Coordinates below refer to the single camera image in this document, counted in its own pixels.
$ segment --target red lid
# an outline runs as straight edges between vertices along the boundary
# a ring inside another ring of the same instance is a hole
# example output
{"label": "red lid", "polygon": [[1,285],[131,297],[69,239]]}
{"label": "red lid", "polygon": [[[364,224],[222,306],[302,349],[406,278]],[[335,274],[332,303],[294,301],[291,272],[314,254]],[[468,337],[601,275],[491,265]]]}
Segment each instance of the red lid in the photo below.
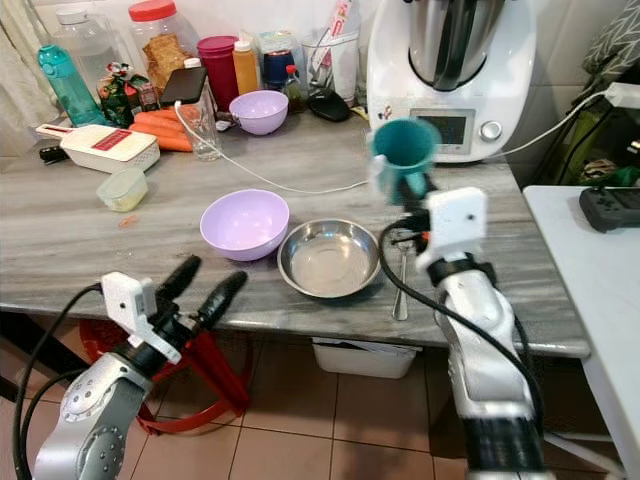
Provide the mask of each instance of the red lid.
{"label": "red lid", "polygon": [[172,0],[148,0],[129,7],[129,16],[134,22],[162,20],[176,12],[176,4]]}
{"label": "red lid", "polygon": [[219,35],[217,37],[203,38],[198,42],[198,52],[202,53],[225,53],[233,52],[233,44],[238,37],[232,35]]}

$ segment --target red stool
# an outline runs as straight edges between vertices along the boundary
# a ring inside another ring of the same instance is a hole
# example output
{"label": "red stool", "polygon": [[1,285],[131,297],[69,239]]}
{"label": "red stool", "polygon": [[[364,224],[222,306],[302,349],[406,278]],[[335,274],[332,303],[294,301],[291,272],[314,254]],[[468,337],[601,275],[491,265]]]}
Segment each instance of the red stool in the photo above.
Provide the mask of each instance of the red stool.
{"label": "red stool", "polygon": [[[103,353],[113,350],[119,343],[125,342],[128,337],[129,334],[113,322],[80,321],[80,338],[92,362],[100,358]],[[245,343],[244,366],[240,375],[237,375],[216,345],[215,335],[210,332],[200,333],[187,344],[182,352],[182,360],[177,365],[167,363],[153,377],[153,381],[158,382],[191,367],[204,378],[220,400],[195,415],[168,422],[156,421],[147,405],[143,403],[138,412],[140,426],[152,435],[160,432],[178,433],[206,425],[227,410],[233,411],[238,417],[242,415],[249,406],[246,385],[253,366],[253,345],[248,338]]]}

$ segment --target metal bowl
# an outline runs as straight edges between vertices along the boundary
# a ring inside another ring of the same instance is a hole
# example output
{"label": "metal bowl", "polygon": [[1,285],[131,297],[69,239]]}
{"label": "metal bowl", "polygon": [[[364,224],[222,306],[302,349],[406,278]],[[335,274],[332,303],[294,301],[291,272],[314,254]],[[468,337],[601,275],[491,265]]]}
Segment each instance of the metal bowl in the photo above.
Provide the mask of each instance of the metal bowl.
{"label": "metal bowl", "polygon": [[378,273],[378,242],[355,223],[313,220],[282,242],[278,268],[299,292],[318,298],[344,297],[362,290]]}

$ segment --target marble countertop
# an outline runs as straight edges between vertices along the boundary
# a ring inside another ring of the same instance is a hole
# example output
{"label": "marble countertop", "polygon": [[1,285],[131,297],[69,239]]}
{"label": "marble countertop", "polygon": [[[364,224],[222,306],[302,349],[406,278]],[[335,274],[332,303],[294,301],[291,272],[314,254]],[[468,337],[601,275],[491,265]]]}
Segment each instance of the marble countertop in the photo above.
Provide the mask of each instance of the marble countertop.
{"label": "marble countertop", "polygon": [[[306,113],[289,117],[268,137],[239,129],[222,134],[225,153],[280,184],[303,190],[347,186],[366,177],[364,131],[359,117],[340,124]],[[411,345],[444,345],[433,312],[409,299],[409,320],[394,322],[395,288],[380,274],[362,292],[326,301],[306,297],[282,280],[275,253],[251,263],[221,258],[200,236],[200,216],[222,195],[243,188],[274,190],[289,204],[290,228],[318,218],[344,218],[374,233],[397,219],[398,207],[373,201],[366,186],[303,195],[277,190],[225,160],[202,163],[188,154],[163,154],[147,171],[149,193],[130,213],[108,210],[96,196],[105,173],[71,161],[45,167],[33,149],[0,174],[0,307],[57,312],[80,288],[119,270],[162,281],[189,254],[203,264],[178,299],[194,311],[217,281],[236,269],[250,281],[220,328],[276,331]],[[466,167],[438,167],[441,189],[477,186],[489,195],[488,238],[483,258],[493,263],[500,288],[529,333],[532,347],[558,356],[584,357],[582,327],[504,159]],[[135,221],[123,228],[129,216]],[[393,252],[392,259],[399,263]],[[426,277],[408,269],[408,281],[426,294]],[[73,310],[102,316],[98,296]]]}

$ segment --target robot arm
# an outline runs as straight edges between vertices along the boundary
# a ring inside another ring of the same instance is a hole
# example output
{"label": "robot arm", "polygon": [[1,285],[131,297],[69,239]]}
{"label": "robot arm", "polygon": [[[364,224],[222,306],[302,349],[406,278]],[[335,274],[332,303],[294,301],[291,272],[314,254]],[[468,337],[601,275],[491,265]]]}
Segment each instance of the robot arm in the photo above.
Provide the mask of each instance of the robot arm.
{"label": "robot arm", "polygon": [[186,317],[173,303],[195,276],[200,259],[191,257],[154,292],[150,280],[115,272],[102,278],[111,319],[130,333],[127,342],[104,354],[67,389],[53,433],[35,464],[38,480],[115,479],[125,439],[152,377],[201,330],[211,330],[247,280],[238,272],[220,283],[198,314]]}
{"label": "robot arm", "polygon": [[[406,204],[415,212],[415,199]],[[425,235],[416,241],[416,267],[429,275],[438,304],[482,329],[517,358],[511,305],[495,288],[491,266],[476,263],[473,256],[486,235],[486,211],[486,195],[477,188],[429,194],[426,210],[418,212],[428,218],[429,226],[428,241]],[[424,227],[425,221],[406,223]],[[449,315],[436,310],[435,318],[450,347],[449,376],[465,430],[467,478],[554,478],[544,467],[538,412],[522,373]]]}

